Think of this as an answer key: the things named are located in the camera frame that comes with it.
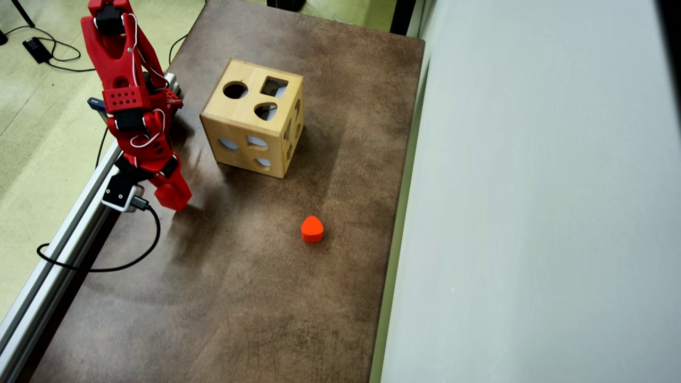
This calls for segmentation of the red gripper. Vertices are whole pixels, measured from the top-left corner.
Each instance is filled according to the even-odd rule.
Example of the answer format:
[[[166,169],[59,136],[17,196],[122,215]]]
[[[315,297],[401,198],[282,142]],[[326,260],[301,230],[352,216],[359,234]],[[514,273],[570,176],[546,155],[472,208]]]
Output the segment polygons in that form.
[[[107,117],[109,133],[122,155],[115,165],[119,173],[113,185],[137,185],[149,181],[158,201],[188,201],[190,189],[180,172],[180,160],[169,132],[173,112],[115,112]]]

